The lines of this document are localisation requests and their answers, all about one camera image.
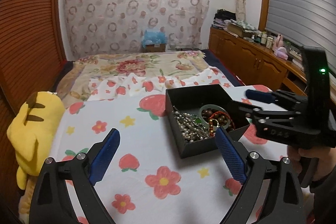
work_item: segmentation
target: blue gripper pad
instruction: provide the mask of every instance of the blue gripper pad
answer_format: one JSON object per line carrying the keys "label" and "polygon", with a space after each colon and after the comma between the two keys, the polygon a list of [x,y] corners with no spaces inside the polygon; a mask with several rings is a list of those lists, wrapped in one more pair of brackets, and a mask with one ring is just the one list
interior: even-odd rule
{"label": "blue gripper pad", "polygon": [[230,170],[232,177],[241,184],[246,181],[245,164],[221,128],[216,130],[215,142],[222,157]]}
{"label": "blue gripper pad", "polygon": [[271,92],[262,92],[259,90],[247,90],[245,91],[247,99],[255,100],[258,102],[270,104],[275,102],[275,97]]}
{"label": "blue gripper pad", "polygon": [[91,164],[89,181],[92,186],[103,179],[120,144],[120,133],[114,130]]}

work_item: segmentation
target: black box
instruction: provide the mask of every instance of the black box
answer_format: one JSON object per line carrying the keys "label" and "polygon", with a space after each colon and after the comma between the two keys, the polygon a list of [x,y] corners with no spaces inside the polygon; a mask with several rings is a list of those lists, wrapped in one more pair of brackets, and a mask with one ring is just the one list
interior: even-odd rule
{"label": "black box", "polygon": [[243,113],[237,111],[230,102],[231,97],[220,85],[198,85],[166,90],[166,113],[173,131],[180,157],[187,158],[217,149],[215,138],[186,142],[174,117],[175,106],[179,111],[198,115],[199,109],[207,104],[224,108],[233,120],[236,129],[230,131],[243,134],[249,127],[249,122]]}

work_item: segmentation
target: gray roller blind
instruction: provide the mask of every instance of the gray roller blind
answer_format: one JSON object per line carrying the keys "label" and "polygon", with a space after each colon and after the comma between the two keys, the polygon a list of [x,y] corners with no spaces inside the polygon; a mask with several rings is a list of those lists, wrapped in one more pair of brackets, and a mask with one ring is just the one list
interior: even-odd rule
{"label": "gray roller blind", "polygon": [[336,73],[336,0],[269,0],[266,29],[298,45],[325,48]]}

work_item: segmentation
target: silver screw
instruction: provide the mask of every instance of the silver screw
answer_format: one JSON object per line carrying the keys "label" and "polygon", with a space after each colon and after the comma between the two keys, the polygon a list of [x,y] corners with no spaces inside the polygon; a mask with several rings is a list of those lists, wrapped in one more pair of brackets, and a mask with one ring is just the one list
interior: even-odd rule
{"label": "silver screw", "polygon": [[250,153],[250,157],[251,157],[252,159],[257,159],[257,158],[259,158],[259,154],[258,154],[257,152],[251,152],[251,153]]}
{"label": "silver screw", "polygon": [[44,161],[46,164],[50,164],[53,162],[53,158],[49,157],[49,158],[46,158],[45,161]]}
{"label": "silver screw", "polygon": [[285,164],[289,164],[289,163],[291,162],[290,159],[287,158],[287,157],[282,158],[282,161],[283,161]]}
{"label": "silver screw", "polygon": [[86,154],[85,154],[85,153],[79,153],[79,154],[76,156],[76,158],[77,158],[78,160],[83,160],[83,159],[85,159],[85,157],[86,157]]}

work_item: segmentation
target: plush toy tail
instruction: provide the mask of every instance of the plush toy tail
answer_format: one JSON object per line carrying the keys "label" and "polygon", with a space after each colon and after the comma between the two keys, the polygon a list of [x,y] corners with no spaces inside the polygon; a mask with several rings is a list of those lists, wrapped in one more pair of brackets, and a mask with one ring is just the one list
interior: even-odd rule
{"label": "plush toy tail", "polygon": [[27,184],[27,173],[23,171],[23,169],[19,166],[16,172],[16,182],[18,187],[21,190],[24,190],[26,188]]}

